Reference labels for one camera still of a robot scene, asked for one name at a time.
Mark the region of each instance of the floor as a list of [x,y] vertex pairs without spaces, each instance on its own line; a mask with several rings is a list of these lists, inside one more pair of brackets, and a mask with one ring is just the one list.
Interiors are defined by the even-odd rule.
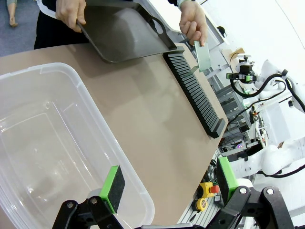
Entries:
[[16,9],[18,26],[9,24],[6,0],[0,0],[0,57],[32,50],[36,38],[39,8],[34,0],[19,0]]

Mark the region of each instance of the white wall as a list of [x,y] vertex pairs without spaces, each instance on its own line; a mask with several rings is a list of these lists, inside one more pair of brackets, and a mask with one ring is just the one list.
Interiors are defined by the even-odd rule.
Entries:
[[[279,0],[287,8],[305,41],[305,1]],[[217,26],[226,29],[232,50],[243,47],[261,67],[266,59],[304,77],[305,50],[293,27],[275,0],[209,0],[203,4]]]

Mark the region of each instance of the hand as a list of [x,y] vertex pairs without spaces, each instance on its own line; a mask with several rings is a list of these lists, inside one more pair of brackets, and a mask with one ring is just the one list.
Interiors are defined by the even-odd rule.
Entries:
[[181,6],[180,29],[194,45],[194,41],[200,41],[204,46],[207,39],[207,24],[205,14],[200,4],[196,1],[184,1]]
[[56,18],[63,21],[69,28],[75,32],[81,32],[81,28],[76,23],[86,24],[84,10],[86,7],[85,0],[57,0]]

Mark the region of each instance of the wrist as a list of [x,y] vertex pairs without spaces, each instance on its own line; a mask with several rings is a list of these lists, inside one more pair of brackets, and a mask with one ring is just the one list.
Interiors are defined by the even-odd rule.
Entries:
[[190,5],[200,7],[200,4],[198,2],[196,2],[195,0],[182,0],[180,2],[180,5],[178,5],[178,7],[179,7],[180,10],[182,10],[183,8],[186,8],[187,6],[190,6]]

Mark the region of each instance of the person's foot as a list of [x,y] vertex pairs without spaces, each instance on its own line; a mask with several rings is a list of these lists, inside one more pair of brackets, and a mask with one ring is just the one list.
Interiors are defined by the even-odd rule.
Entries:
[[16,27],[18,23],[15,21],[15,18],[10,18],[10,26],[11,27]]

